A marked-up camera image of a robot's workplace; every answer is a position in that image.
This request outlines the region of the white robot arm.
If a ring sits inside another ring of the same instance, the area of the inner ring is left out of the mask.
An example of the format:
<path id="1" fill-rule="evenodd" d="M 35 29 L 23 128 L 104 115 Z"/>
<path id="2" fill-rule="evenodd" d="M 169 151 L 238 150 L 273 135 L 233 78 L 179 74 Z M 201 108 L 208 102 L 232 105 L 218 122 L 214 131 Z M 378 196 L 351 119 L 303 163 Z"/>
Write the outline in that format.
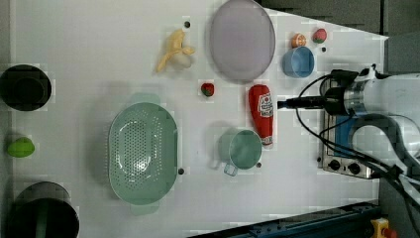
<path id="1" fill-rule="evenodd" d="M 372 65 L 361 72 L 334 69 L 318 79 L 327 84 L 317 95 L 299 94 L 279 101 L 279 108 L 321 109 L 348 125 L 347 141 L 323 144 L 351 159 L 398 167 L 406 175 L 419 171 L 419 75 L 387 75 Z"/>

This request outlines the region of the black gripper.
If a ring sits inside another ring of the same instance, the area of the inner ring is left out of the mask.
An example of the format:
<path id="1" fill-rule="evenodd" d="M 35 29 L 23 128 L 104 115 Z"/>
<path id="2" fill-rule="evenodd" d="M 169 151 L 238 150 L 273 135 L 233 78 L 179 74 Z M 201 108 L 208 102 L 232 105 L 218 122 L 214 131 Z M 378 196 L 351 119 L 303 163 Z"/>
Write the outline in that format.
<path id="1" fill-rule="evenodd" d="M 331 87 L 322 96 L 305 96 L 289 98 L 285 101 L 278 101 L 278 108 L 287 109 L 324 109 L 333 116 L 346 115 L 347 111 L 344 105 L 344 87 Z"/>

